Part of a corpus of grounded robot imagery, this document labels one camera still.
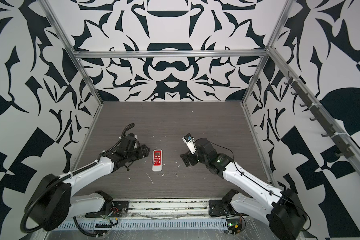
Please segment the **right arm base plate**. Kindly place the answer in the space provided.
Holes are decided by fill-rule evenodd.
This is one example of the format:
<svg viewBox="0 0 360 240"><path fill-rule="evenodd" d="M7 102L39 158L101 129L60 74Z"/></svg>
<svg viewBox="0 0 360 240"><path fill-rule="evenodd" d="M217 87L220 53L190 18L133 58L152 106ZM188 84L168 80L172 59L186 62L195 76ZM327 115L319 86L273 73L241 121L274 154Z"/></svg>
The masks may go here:
<svg viewBox="0 0 360 240"><path fill-rule="evenodd" d="M233 217L236 215L237 212L234 210L230 202L224 200L209 200L210 217Z"/></svg>

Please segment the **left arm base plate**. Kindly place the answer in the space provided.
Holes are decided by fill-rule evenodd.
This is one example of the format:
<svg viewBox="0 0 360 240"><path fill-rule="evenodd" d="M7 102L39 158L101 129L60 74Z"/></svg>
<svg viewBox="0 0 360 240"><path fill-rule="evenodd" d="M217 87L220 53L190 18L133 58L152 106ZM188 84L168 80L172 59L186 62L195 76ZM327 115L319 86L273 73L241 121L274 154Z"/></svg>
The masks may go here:
<svg viewBox="0 0 360 240"><path fill-rule="evenodd" d="M128 213L129 201L110 201L105 202L100 211L95 213L85 214L86 218L102 218L108 216L109 218L118 218Z"/></svg>

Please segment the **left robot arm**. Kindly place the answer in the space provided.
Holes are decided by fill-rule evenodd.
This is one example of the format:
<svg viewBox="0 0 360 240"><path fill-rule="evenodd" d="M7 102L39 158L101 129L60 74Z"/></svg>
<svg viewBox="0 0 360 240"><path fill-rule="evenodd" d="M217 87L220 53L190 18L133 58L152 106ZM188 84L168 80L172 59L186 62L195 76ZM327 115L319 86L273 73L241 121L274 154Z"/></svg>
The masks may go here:
<svg viewBox="0 0 360 240"><path fill-rule="evenodd" d="M77 192L103 176L120 168L127 170L137 160L149 156L150 149L141 145L135 134L127 132L135 126L127 125L118 142L90 164L60 176L45 176L27 203L20 223L23 233L44 229L52 231L67 218L77 223L80 215L94 214L109 219L114 215L113 198L103 191L77 196Z"/></svg>

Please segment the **white red remote control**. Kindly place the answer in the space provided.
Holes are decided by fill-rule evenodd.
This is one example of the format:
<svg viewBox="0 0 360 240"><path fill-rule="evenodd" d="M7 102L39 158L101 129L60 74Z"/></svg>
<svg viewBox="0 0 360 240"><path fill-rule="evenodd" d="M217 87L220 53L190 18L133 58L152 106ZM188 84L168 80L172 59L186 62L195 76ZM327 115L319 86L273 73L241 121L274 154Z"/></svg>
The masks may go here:
<svg viewBox="0 0 360 240"><path fill-rule="evenodd" d="M160 172L163 166L163 151L162 150L154 150L153 151L153 172Z"/></svg>

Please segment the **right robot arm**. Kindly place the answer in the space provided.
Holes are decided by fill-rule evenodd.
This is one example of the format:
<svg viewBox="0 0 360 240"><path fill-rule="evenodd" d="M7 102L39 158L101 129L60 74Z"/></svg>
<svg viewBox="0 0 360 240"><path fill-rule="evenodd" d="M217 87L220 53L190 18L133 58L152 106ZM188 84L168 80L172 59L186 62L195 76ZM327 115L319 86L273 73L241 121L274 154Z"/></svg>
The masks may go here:
<svg viewBox="0 0 360 240"><path fill-rule="evenodd" d="M216 151L215 144L206 138L195 140L190 134L182 138L188 151L181 155L186 166L203 164L214 175L246 192L229 191L222 199L230 211L244 214L268 225L280 240L295 240L310 221L302 203L291 189L284 191L250 174L233 156Z"/></svg>

